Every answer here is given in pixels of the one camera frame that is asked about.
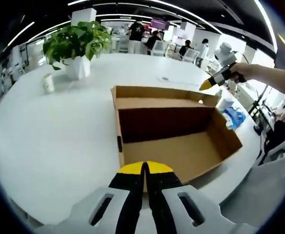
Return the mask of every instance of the white cup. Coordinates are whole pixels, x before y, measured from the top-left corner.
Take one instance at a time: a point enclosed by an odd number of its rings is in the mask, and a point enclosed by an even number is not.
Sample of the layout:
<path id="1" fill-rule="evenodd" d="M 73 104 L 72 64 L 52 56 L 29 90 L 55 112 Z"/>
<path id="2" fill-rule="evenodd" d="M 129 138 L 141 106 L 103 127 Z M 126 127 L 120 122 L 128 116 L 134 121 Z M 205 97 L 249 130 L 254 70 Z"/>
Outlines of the white cup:
<path id="1" fill-rule="evenodd" d="M 43 77 L 43 88 L 48 94 L 55 90 L 53 76 L 50 73 Z"/>

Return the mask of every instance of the black ceiling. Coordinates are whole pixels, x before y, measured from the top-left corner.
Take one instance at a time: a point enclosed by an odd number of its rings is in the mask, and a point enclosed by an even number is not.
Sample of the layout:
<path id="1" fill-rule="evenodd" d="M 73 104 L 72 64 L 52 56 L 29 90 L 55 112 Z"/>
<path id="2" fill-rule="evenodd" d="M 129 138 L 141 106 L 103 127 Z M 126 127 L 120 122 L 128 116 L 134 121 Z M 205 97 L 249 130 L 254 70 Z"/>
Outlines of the black ceiling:
<path id="1" fill-rule="evenodd" d="M 93 7 L 97 10 L 97 14 L 136 14 L 146 15 L 165 20 L 180 20 L 178 16 L 174 16 L 168 12 L 148 8 L 148 6 L 164 9 L 178 15 L 184 16 L 202 26 L 206 30 L 216 32 L 214 29 L 183 11 L 174 9 L 170 6 L 154 2 L 152 0 L 120 0 L 120 4 L 97 5 L 102 3 L 115 3 L 114 0 L 89 0 L 78 4 L 68 6 L 73 0 L 40 0 L 27 4 L 15 4 L 16 23 L 10 27 L 9 35 L 5 37 L 4 48 L 7 43 L 25 26 L 31 22 L 35 22 L 33 26 L 22 33 L 11 46 L 26 42 L 34 35 L 50 28 L 59 23 L 69 20 L 69 16 L 73 11 Z M 243 29 L 254 35 L 259 36 L 265 41 L 272 43 L 269 31 L 266 27 L 264 18 L 259 11 L 254 0 L 163 0 L 170 4 L 184 8 L 208 22 L 217 22 Z M 142 4 L 143 6 L 124 5 L 121 3 Z"/>

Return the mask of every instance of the potted plant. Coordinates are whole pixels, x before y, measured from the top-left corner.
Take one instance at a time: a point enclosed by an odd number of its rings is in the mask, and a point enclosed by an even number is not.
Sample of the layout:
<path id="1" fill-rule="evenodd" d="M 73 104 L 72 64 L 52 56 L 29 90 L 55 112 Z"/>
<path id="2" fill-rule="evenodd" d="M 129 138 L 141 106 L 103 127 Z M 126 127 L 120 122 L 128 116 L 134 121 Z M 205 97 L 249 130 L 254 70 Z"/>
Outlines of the potted plant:
<path id="1" fill-rule="evenodd" d="M 108 50 L 111 35 L 97 21 L 79 22 L 67 26 L 52 35 L 43 45 L 43 53 L 55 70 L 54 62 L 62 62 L 70 79 L 81 79 L 90 75 L 90 61 L 99 57 L 103 49 Z"/>

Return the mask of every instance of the open cardboard box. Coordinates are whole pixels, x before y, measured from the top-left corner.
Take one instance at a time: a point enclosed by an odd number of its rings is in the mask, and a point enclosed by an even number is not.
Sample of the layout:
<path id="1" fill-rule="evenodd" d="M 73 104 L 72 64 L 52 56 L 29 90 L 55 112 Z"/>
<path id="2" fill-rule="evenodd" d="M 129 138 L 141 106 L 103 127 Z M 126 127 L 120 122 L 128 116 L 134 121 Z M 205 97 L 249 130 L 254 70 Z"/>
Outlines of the open cardboard box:
<path id="1" fill-rule="evenodd" d="M 147 160 L 164 163 L 185 183 L 242 147 L 215 108 L 216 96 L 136 86 L 116 86 L 112 95 L 121 166 Z"/>

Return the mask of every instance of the white table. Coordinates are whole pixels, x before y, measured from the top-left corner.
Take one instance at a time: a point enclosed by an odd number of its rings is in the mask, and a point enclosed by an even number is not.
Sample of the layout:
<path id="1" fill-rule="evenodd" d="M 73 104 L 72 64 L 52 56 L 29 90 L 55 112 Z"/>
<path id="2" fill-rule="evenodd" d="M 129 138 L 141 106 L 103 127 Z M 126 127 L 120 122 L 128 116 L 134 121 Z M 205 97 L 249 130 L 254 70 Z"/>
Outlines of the white table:
<path id="1" fill-rule="evenodd" d="M 69 81 L 64 69 L 42 66 L 22 76 L 0 104 L 0 183 L 22 209 L 44 224 L 68 217 L 73 204 L 107 186 L 119 169 L 110 88 L 140 85 L 197 91 L 208 77 L 191 63 L 146 55 L 104 54 L 91 66 L 91 77 L 80 81 Z M 56 91 L 46 95 L 42 77 L 50 72 Z M 203 178 L 199 190 L 216 203 L 240 184 L 255 162 L 260 140 L 253 124 L 247 116 L 236 130 L 243 147 Z"/>

